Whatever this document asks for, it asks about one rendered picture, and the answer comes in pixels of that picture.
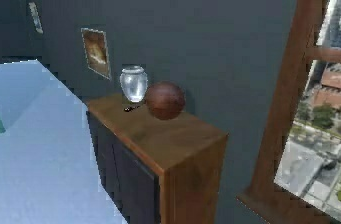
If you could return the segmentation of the brown basketball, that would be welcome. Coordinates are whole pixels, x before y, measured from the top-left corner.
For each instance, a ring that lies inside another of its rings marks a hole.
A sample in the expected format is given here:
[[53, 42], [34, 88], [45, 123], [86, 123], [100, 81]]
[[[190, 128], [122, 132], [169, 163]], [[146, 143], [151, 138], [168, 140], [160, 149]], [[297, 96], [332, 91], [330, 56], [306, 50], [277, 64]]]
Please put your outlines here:
[[149, 113], [159, 120], [171, 120], [178, 117], [185, 103], [184, 91], [169, 81], [154, 83], [145, 95], [145, 104]]

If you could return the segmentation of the brown wooden cupboard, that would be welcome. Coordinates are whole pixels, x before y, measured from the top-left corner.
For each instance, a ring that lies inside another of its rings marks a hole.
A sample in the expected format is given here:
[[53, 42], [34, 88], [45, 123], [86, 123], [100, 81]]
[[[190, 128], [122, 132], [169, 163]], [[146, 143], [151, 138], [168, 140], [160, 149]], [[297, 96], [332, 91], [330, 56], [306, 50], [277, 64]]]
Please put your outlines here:
[[214, 224], [227, 133], [128, 111], [120, 94], [86, 106], [101, 184], [128, 224]]

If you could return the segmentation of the clear glass vase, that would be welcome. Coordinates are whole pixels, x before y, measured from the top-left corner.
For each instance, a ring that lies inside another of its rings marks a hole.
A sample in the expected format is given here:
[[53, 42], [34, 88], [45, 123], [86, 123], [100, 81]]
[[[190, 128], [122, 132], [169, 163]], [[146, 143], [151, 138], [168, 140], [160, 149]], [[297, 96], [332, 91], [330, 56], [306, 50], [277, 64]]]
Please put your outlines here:
[[147, 74], [141, 66], [123, 68], [120, 75], [120, 85], [130, 102], [141, 102], [148, 88]]

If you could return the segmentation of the brown framed picture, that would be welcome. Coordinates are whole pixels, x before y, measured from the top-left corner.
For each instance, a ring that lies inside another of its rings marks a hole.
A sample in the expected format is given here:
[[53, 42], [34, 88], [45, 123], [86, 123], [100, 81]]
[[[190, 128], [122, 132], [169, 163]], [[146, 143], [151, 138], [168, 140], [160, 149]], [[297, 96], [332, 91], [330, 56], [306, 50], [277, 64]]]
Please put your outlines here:
[[95, 29], [82, 28], [81, 35], [88, 68], [111, 80], [106, 33]]

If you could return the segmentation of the brown framed window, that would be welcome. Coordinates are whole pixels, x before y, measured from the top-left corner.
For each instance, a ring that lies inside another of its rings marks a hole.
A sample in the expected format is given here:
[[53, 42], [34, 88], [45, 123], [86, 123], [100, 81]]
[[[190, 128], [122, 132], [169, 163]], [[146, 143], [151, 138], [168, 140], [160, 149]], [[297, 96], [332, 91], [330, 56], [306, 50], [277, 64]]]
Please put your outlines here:
[[341, 224], [341, 0], [297, 0], [250, 185], [269, 224]]

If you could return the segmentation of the pale framed picture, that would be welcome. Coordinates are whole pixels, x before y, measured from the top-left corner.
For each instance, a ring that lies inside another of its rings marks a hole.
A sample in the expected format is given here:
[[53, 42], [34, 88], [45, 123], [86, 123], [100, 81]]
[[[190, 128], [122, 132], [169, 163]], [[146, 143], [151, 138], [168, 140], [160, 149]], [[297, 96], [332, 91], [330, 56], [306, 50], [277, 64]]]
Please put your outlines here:
[[31, 17], [33, 19], [33, 23], [34, 23], [36, 32], [39, 34], [43, 34], [43, 28], [42, 28], [42, 24], [41, 24], [41, 20], [39, 17], [39, 13], [38, 13], [36, 3], [35, 2], [29, 2], [28, 5], [29, 5]]

